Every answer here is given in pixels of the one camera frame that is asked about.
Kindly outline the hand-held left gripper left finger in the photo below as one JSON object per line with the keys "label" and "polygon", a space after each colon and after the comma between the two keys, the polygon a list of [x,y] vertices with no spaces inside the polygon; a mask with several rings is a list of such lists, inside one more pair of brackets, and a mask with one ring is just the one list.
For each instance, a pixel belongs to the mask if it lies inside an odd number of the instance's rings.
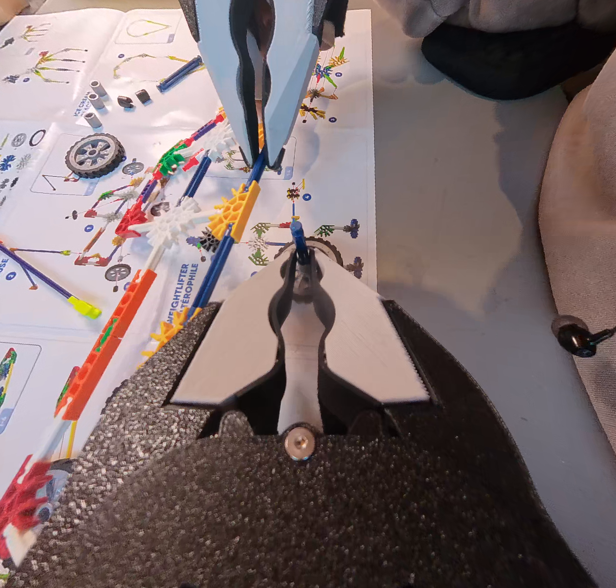
{"label": "hand-held left gripper left finger", "polygon": [[276,433],[286,387],[281,324],[289,314],[295,258],[282,256],[240,284],[202,333],[169,395],[176,406],[241,411],[255,433]]}

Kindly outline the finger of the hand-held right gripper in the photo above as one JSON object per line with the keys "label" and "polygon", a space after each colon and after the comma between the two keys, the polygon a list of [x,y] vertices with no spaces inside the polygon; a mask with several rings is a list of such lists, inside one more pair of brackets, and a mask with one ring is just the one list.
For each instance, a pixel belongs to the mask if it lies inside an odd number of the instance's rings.
{"label": "finger of the hand-held right gripper", "polygon": [[198,47],[236,143],[249,167],[260,151],[256,105],[264,61],[258,46],[258,0],[194,0]]}
{"label": "finger of the hand-held right gripper", "polygon": [[273,29],[264,56],[262,124],[267,165],[277,168],[319,53],[324,0],[268,0]]}

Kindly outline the printed instruction sheet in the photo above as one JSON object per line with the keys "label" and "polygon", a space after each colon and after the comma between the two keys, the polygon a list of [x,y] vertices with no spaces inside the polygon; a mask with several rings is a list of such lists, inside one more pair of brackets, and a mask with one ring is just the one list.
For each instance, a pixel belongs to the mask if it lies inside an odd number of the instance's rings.
{"label": "printed instruction sheet", "polygon": [[[147,237],[116,230],[158,159],[222,106],[205,69],[161,93],[157,84],[196,57],[179,9],[113,9],[15,18],[1,32],[1,242],[102,314],[78,314],[56,291],[1,255],[1,493],[53,421],[59,394],[80,367],[135,273]],[[352,11],[345,35],[321,53],[278,171],[267,169],[242,241],[215,298],[271,262],[298,216],[331,242],[343,266],[376,288],[372,22]],[[98,111],[90,81],[108,96]],[[145,89],[151,103],[135,97]],[[130,97],[135,108],[118,105]],[[83,115],[103,126],[92,129]],[[115,136],[126,159],[83,178],[65,164],[89,134]]]}

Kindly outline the colourful construction toy model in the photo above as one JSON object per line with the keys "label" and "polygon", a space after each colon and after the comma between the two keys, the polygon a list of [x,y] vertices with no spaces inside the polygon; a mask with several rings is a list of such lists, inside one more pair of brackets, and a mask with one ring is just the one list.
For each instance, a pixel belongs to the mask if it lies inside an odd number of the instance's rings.
{"label": "colourful construction toy model", "polygon": [[[259,182],[266,166],[264,125],[258,121],[258,156],[255,167],[250,168],[246,184],[232,191],[229,199],[203,211],[195,201],[195,194],[210,165],[222,158],[227,149],[239,142],[232,133],[226,115],[221,112],[204,127],[168,150],[159,160],[150,180],[135,203],[124,213],[118,225],[120,243],[129,238],[147,234],[151,252],[133,277],[124,295],[104,324],[100,335],[80,367],[73,370],[60,393],[54,419],[42,442],[23,461],[7,491],[1,497],[1,561],[19,565],[35,540],[34,529],[42,523],[39,515],[43,508],[51,514],[46,486],[53,478],[52,458],[66,432],[79,420],[97,384],[103,377],[112,357],[120,346],[130,324],[143,304],[157,278],[156,269],[166,250],[177,244],[182,234],[208,221],[212,236],[222,245],[239,242],[258,197]],[[144,207],[152,192],[165,185],[179,167],[186,171],[197,166],[189,185],[179,201],[168,212],[149,220]]]}

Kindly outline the black rounded object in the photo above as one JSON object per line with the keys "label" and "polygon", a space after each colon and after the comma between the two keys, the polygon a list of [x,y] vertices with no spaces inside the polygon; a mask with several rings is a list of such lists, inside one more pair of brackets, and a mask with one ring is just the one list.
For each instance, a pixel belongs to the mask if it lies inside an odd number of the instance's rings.
{"label": "black rounded object", "polygon": [[615,47],[615,32],[575,22],[527,31],[490,33],[443,23],[421,51],[436,69],[477,95],[524,99],[587,71]]}

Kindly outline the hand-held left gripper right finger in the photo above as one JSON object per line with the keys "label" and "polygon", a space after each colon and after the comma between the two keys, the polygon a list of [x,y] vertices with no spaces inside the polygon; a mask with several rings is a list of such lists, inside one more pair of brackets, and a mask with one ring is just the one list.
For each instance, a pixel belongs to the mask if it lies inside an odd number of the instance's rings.
{"label": "hand-held left gripper right finger", "polygon": [[311,281],[314,309],[325,327],[318,375],[325,431],[345,433],[367,410],[429,402],[380,295],[327,256],[312,257]]}

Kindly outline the small black toy wheel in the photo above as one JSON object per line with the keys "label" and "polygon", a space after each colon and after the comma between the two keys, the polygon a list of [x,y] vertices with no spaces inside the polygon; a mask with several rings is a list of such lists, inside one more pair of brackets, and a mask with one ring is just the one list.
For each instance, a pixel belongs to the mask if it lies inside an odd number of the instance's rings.
{"label": "small black toy wheel", "polygon": [[[305,241],[309,248],[319,250],[330,259],[337,262],[340,266],[343,265],[343,259],[339,253],[339,250],[331,242],[314,236],[306,237]],[[285,256],[287,253],[293,253],[295,249],[295,243],[289,242],[281,247],[275,255],[275,258]],[[293,288],[293,301],[296,303],[310,303],[312,301],[312,288],[308,272],[308,266],[302,266],[299,263],[296,264],[295,282]]]}
{"label": "small black toy wheel", "polygon": [[94,133],[68,149],[65,164],[74,175],[92,179],[108,175],[125,159],[124,146],[119,139],[108,133]]}

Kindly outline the grey desk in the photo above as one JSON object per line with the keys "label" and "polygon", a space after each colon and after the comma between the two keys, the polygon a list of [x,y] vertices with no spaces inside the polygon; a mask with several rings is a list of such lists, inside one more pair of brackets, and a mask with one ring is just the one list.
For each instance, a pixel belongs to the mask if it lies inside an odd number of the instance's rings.
{"label": "grey desk", "polygon": [[[125,1],[89,9],[179,9]],[[536,226],[564,96],[495,102],[468,94],[424,60],[418,41],[375,7],[370,15],[375,289],[477,380],[559,530],[599,585],[615,587],[615,460],[573,361],[551,334]]]}

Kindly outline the blue rod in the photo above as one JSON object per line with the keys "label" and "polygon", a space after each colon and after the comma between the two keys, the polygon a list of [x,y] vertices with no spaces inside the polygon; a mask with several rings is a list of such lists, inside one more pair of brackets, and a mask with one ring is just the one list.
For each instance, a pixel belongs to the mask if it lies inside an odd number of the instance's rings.
{"label": "blue rod", "polygon": [[157,84],[157,90],[164,93],[171,89],[176,84],[185,80],[190,74],[204,69],[204,64],[201,56],[197,56],[185,63],[183,66],[174,71],[171,75],[161,80]]}
{"label": "blue rod", "polygon": [[294,220],[290,223],[289,228],[296,248],[297,262],[301,266],[309,265],[310,251],[305,240],[302,223],[298,220]]}

